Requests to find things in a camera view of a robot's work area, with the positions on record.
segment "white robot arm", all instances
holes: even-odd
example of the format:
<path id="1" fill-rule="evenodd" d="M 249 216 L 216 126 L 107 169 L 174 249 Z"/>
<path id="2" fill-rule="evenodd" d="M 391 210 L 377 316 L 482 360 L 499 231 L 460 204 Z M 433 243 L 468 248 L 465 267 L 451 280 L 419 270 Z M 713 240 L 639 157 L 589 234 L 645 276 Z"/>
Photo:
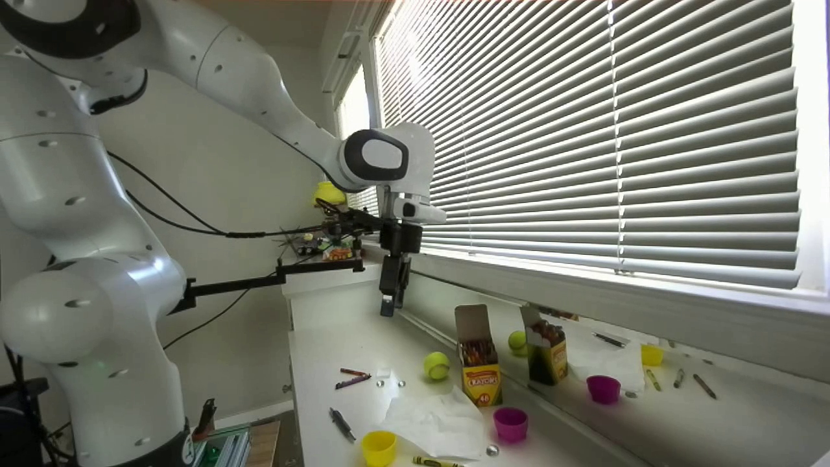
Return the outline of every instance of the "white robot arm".
<path id="1" fill-rule="evenodd" d="M 382 185 L 397 220 L 381 232 L 381 289 L 399 301 L 419 224 L 445 218 L 429 204 L 422 127 L 335 139 L 297 109 L 259 45 L 189 0 L 0 0 L 0 25 L 17 44 L 0 55 L 0 200 L 58 259 L 8 291 L 0 337 L 66 393 L 78 465 L 193 461 L 178 370 L 155 331 L 185 276 L 125 197 L 89 117 L 139 99 L 148 69 L 257 123 L 344 191 Z"/>

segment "plastic cup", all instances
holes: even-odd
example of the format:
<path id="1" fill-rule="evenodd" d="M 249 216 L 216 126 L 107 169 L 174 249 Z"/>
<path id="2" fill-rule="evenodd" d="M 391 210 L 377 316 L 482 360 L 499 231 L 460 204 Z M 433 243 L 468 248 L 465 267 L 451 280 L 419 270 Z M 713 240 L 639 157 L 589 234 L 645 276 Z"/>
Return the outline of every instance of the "plastic cup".
<path id="1" fill-rule="evenodd" d="M 656 346 L 640 346 L 642 364 L 645 366 L 660 366 L 663 363 L 663 349 Z"/>
<path id="2" fill-rule="evenodd" d="M 587 379 L 588 392 L 594 402 L 610 406 L 620 399 L 620 382 L 611 376 L 590 376 Z"/>
<path id="3" fill-rule="evenodd" d="M 528 419 L 522 410 L 505 407 L 493 414 L 496 423 L 496 433 L 499 438 L 509 443 L 515 443 L 527 438 Z"/>
<path id="4" fill-rule="evenodd" d="M 395 461 L 398 437 L 388 431 L 372 431 L 360 441 L 364 459 L 369 467 L 386 467 Z"/>

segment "wooden block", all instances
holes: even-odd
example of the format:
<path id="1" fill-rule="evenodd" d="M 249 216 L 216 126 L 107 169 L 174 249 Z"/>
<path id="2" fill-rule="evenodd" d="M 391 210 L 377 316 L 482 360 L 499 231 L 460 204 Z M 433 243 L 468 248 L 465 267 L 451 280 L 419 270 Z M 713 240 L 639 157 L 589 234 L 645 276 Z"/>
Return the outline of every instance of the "wooden block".
<path id="1" fill-rule="evenodd" d="M 279 436 L 279 421 L 251 428 L 251 453 L 245 467 L 271 467 L 274 464 L 276 440 Z"/>

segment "tennis ball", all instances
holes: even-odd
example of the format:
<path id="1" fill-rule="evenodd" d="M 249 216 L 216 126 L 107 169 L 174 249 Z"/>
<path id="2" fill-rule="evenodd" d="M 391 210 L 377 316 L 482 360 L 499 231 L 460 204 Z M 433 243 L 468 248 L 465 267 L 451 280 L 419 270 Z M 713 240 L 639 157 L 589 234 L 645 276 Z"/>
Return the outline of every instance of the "tennis ball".
<path id="1" fill-rule="evenodd" d="M 527 336 L 524 331 L 514 331 L 507 338 L 507 345 L 518 356 L 527 355 Z"/>
<path id="2" fill-rule="evenodd" d="M 432 380 L 442 380 L 450 372 L 450 359 L 443 352 L 434 351 L 423 359 L 423 372 Z"/>

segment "pink cup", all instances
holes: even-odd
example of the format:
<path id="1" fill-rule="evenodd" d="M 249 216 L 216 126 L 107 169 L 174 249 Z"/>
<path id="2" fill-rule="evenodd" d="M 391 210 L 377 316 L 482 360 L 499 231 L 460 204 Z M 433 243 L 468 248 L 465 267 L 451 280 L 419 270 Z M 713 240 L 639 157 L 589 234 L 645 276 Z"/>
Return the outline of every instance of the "pink cup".
<path id="1" fill-rule="evenodd" d="M 522 410 L 512 407 L 496 410 L 493 421 L 496 423 L 496 433 L 504 441 L 515 443 L 527 438 L 527 414 Z"/>
<path id="2" fill-rule="evenodd" d="M 590 376 L 587 379 L 591 399 L 599 404 L 610 406 L 620 398 L 620 382 L 611 376 Z"/>

